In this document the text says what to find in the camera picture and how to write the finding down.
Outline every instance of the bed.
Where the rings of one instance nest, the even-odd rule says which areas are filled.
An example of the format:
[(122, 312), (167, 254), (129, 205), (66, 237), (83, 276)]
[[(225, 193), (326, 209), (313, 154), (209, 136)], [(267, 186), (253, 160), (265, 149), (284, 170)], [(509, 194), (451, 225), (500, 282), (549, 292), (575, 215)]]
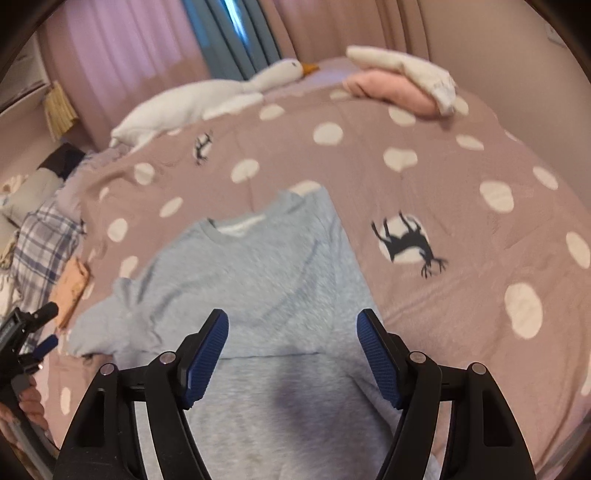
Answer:
[[(263, 105), (164, 134), (88, 175), (81, 259), (92, 279), (69, 328), (195, 221), (324, 186), (387, 329), (440, 364), (483, 362), (536, 469), (553, 478), (560, 465), (548, 461), (591, 404), (589, 214), (475, 95), (460, 90), (454, 117), (424, 121), (351, 98), (339, 82), (354, 69), (329, 60)], [(427, 258), (412, 245), (388, 250), (388, 236), (419, 227)], [(69, 356), (67, 338), (43, 369), (58, 444), (107, 360)], [(444, 405), (440, 460), (446, 416)]]

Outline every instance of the beige wall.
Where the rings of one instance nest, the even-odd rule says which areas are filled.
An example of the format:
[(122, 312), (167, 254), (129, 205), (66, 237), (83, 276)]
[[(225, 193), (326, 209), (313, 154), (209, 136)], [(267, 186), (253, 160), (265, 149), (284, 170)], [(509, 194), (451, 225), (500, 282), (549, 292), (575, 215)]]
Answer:
[(524, 0), (419, 0), (431, 61), (477, 93), (591, 209), (591, 84)]
[(57, 148), (39, 106), (0, 128), (0, 185), (13, 175), (30, 174)]

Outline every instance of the teal curtain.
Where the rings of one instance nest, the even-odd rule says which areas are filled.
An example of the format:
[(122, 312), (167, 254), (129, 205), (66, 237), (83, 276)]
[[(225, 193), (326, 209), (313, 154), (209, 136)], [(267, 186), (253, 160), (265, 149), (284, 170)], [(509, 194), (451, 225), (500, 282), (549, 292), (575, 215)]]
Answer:
[(257, 0), (183, 0), (213, 78), (248, 80), (281, 59)]

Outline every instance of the white stuffed goose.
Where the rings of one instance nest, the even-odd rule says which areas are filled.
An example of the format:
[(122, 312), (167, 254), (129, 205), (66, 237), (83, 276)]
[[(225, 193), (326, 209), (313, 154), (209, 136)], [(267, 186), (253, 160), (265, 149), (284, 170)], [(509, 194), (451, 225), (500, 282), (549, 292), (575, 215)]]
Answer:
[(204, 80), (166, 90), (135, 107), (111, 132), (110, 147), (120, 143), (136, 151), (162, 132), (192, 124), (210, 111), (208, 118), (219, 114), (215, 108), (228, 100), (222, 110), (231, 111), (262, 101), (262, 94), (273, 88), (300, 80), (318, 70), (315, 64), (294, 59), (280, 60), (250, 80)]

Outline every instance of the plaid shirt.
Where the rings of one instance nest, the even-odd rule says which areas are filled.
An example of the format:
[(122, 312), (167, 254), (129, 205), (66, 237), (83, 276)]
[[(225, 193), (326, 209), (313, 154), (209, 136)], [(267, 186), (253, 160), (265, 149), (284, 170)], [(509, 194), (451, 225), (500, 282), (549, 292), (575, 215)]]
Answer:
[[(11, 267), (11, 275), (22, 294), (23, 312), (34, 312), (48, 302), (51, 289), (78, 246), (81, 234), (82, 226), (64, 217), (53, 198), (27, 215)], [(41, 330), (32, 334), (22, 351), (32, 351), (40, 335)]]

